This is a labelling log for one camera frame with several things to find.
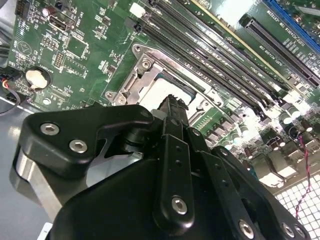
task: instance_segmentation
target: motherboard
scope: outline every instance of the motherboard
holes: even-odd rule
[[[280,187],[300,173],[297,133],[320,149],[320,6],[303,2],[18,0],[7,84],[41,111],[174,95],[210,148]]]

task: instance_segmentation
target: red and black wire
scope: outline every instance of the red and black wire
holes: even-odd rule
[[[305,199],[305,197],[307,196],[308,193],[310,193],[311,191],[311,182],[310,182],[310,164],[309,164],[309,155],[308,155],[308,150],[306,145],[303,142],[302,136],[299,135],[298,136],[298,140],[300,142],[301,148],[303,148],[304,151],[304,160],[305,160],[305,170],[306,170],[306,177],[307,177],[307,182],[308,182],[308,186],[306,187],[306,191],[305,194],[303,194],[301,196],[301,199],[298,201],[298,204],[295,207],[295,218],[298,219],[299,217],[299,208],[300,208],[300,204],[302,203],[302,201]]]
[[[15,108],[21,103],[21,99],[20,96],[18,95],[18,93],[16,91],[14,91],[13,89],[11,89],[8,85],[8,80],[3,78],[2,79],[2,87],[6,90],[8,90],[16,99],[13,107],[9,108],[8,110],[5,110],[3,112],[0,112],[0,117],[7,115],[9,113],[11,113],[12,111],[15,110]]]

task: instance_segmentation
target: silver screw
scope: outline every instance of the silver screw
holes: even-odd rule
[[[151,62],[148,59],[143,59],[142,60],[142,67],[145,69],[149,69],[151,67]]]
[[[60,132],[60,129],[57,125],[53,123],[44,123],[40,126],[40,130],[43,134],[54,136]]]
[[[69,148],[78,154],[83,154],[88,150],[87,144],[84,141],[77,140],[77,139],[72,140],[69,143]]]
[[[193,129],[192,132],[197,135],[197,136],[200,136],[200,132],[197,130],[197,129]]]
[[[254,239],[255,233],[254,233],[254,231],[252,230],[252,228],[249,226],[249,224],[246,221],[240,220],[239,221],[239,227],[241,229],[241,232],[243,232],[243,234],[248,239]]]
[[[228,156],[228,152],[227,152],[227,150],[226,149],[224,149],[224,148],[221,148],[221,153],[223,154],[223,155],[225,155],[225,156]]]
[[[294,228],[298,232],[298,234],[301,235],[301,237],[303,237],[304,239],[306,238],[306,234],[304,233],[304,231],[302,231],[302,229],[298,225],[294,225]]]
[[[292,229],[285,223],[282,223],[281,225],[282,227],[282,230],[291,238],[294,238],[295,237],[295,233],[294,231],[292,231]]]
[[[185,201],[180,197],[175,196],[171,201],[172,208],[180,215],[185,215],[188,211]]]

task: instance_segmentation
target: white sticker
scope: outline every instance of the white sticker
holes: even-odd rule
[[[46,237],[52,228],[52,223],[46,222],[40,232],[40,235],[38,236],[37,240],[46,240]]]

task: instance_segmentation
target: blue pcie slot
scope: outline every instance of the blue pcie slot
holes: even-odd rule
[[[286,23],[289,25],[289,27],[293,28],[295,31],[298,32],[300,37],[310,45],[310,47],[313,47],[314,50],[318,53],[320,53],[320,46],[303,30],[299,24],[297,24],[289,14],[283,10],[283,8],[275,1],[275,0],[263,0],[263,2],[268,5],[268,7],[271,7],[273,10],[276,10],[275,12],[278,17],[281,17],[286,21]]]

